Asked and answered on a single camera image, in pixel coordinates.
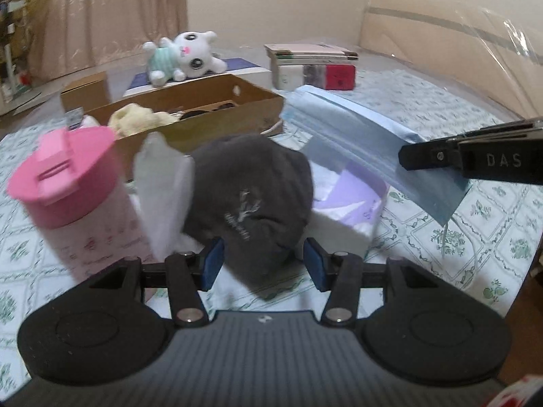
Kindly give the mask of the white cloth glove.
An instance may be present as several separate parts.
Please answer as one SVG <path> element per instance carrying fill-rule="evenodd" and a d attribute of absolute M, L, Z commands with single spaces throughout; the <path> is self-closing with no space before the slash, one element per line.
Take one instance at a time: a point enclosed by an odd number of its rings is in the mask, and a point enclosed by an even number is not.
<path fill-rule="evenodd" d="M 145 137 L 133 163 L 133 181 L 152 253 L 163 261 L 181 249 L 181 232 L 194 190 L 194 160 L 159 132 Z"/>

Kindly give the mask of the dark grey knit hat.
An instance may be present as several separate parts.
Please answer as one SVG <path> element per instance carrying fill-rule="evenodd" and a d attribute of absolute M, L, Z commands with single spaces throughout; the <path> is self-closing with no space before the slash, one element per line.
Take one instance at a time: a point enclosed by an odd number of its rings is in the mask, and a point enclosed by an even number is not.
<path fill-rule="evenodd" d="M 225 242 L 225 266 L 257 287 L 288 262 L 312 213 L 305 154 L 259 135 L 231 135 L 190 154 L 194 187 L 183 232 L 205 245 Z"/>

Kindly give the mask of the blue surgical face mask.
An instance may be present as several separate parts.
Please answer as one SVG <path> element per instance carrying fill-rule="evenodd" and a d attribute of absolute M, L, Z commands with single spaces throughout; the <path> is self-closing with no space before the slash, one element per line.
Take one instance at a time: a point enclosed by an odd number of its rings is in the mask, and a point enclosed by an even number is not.
<path fill-rule="evenodd" d="M 309 162 L 339 171 L 349 162 L 365 167 L 414 202 L 437 227 L 430 235 L 442 259 L 462 258 L 468 247 L 463 230 L 449 223 L 468 192 L 468 180 L 452 168 L 408 171 L 398 161 L 403 145 L 422 142 L 419 134 L 388 117 L 331 92 L 305 85 L 287 94 L 282 117 L 308 134 L 302 152 Z"/>

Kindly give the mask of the cream yellow fluffy towel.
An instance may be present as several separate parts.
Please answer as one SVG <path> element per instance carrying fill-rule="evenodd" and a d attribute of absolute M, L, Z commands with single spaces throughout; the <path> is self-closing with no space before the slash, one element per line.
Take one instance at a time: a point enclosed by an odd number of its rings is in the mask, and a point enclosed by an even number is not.
<path fill-rule="evenodd" d="M 121 139 L 168 126 L 179 120 L 179 116 L 130 103 L 111 115 L 108 126 L 114 131 L 116 138 Z"/>

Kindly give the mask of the purple tissue pack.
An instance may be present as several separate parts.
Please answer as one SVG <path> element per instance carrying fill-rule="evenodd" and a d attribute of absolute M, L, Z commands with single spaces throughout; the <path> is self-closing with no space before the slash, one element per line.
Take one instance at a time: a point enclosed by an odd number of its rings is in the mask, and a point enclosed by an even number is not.
<path fill-rule="evenodd" d="M 363 256 L 374 238 L 388 184 L 357 163 L 334 171 L 310 164 L 314 201 L 304 237 L 312 237 L 329 253 Z"/>

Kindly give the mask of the plastic wrapped headboard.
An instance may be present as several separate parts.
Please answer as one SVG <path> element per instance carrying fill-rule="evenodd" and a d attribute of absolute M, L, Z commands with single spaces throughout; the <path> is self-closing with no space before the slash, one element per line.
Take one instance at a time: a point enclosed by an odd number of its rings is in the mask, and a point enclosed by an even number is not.
<path fill-rule="evenodd" d="M 360 46 L 446 76 L 524 119 L 542 114 L 542 32 L 450 0 L 370 0 Z"/>

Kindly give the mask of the floral tablecloth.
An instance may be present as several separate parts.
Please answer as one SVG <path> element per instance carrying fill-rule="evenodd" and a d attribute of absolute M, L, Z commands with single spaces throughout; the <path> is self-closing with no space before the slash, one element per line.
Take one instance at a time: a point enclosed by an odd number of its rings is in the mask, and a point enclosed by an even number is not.
<path fill-rule="evenodd" d="M 372 109 L 430 140 L 508 121 L 511 115 L 471 93 L 411 70 L 362 70 L 346 104 Z M 368 261 L 405 256 L 506 314 L 542 235 L 539 187 L 475 181 L 446 226 L 397 188 L 388 188 L 371 230 L 339 232 L 340 245 Z M 72 267 L 53 254 L 26 210 L 1 198 L 1 395 L 29 375 L 17 349 L 22 321 L 75 285 Z"/>

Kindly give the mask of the pink lidded cup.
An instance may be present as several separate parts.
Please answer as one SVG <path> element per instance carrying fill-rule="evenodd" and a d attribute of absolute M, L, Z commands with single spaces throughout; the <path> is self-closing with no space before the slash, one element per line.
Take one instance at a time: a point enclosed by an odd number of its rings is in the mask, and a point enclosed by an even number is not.
<path fill-rule="evenodd" d="M 114 143 L 104 126 L 50 131 L 7 182 L 9 197 L 78 281 L 125 257 L 154 259 Z"/>

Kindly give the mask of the stack of books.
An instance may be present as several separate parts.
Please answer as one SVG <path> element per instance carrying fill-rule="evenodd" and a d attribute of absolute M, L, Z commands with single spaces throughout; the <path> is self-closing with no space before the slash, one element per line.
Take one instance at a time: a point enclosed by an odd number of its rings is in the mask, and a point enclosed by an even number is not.
<path fill-rule="evenodd" d="M 353 90 L 358 53 L 325 43 L 265 44 L 271 81 L 279 90 L 302 85 L 325 90 Z"/>

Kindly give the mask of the long open cardboard box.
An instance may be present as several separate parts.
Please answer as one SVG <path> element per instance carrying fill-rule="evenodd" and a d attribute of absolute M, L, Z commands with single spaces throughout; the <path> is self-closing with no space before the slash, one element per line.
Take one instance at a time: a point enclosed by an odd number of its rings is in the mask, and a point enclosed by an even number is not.
<path fill-rule="evenodd" d="M 215 75 L 152 90 L 88 112 L 106 126 L 111 115 L 128 104 L 168 113 L 181 119 L 155 130 L 172 148 L 189 153 L 208 141 L 231 134 L 283 130 L 280 114 L 284 98 L 235 75 Z"/>

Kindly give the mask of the small closed cardboard box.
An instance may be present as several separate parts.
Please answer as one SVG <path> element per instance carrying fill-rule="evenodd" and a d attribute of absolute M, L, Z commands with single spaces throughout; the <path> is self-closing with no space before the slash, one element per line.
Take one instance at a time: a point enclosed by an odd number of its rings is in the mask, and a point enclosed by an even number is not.
<path fill-rule="evenodd" d="M 88 75 L 68 84 L 60 94 L 65 111 L 83 109 L 84 113 L 110 104 L 106 72 Z"/>

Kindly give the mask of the white bunny plush toy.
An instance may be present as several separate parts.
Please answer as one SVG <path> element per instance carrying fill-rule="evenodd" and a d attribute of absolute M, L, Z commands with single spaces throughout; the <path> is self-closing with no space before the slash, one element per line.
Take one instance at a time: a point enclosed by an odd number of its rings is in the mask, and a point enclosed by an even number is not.
<path fill-rule="evenodd" d="M 178 34 L 174 40 L 163 37 L 158 44 L 147 41 L 143 50 L 150 84 L 162 87 L 170 80 L 183 82 L 209 73 L 225 73 L 227 63 L 212 53 L 212 43 L 216 39 L 213 31 L 187 31 Z"/>

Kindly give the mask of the wooden bookshelf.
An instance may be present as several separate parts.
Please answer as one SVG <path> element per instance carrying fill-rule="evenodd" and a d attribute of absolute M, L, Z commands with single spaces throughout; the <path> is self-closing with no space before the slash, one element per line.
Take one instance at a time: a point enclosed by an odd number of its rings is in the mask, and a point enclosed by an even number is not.
<path fill-rule="evenodd" d="M 1 0 L 1 115 L 17 109 L 31 89 L 27 68 L 30 50 L 30 0 Z"/>

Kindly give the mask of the beige curtain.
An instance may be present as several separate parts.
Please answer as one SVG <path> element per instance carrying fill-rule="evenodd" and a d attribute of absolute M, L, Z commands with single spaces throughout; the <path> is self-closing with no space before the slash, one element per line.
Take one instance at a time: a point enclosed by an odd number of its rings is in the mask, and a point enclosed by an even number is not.
<path fill-rule="evenodd" d="M 29 10 L 30 74 L 49 81 L 135 55 L 186 31 L 186 0 L 38 0 Z"/>

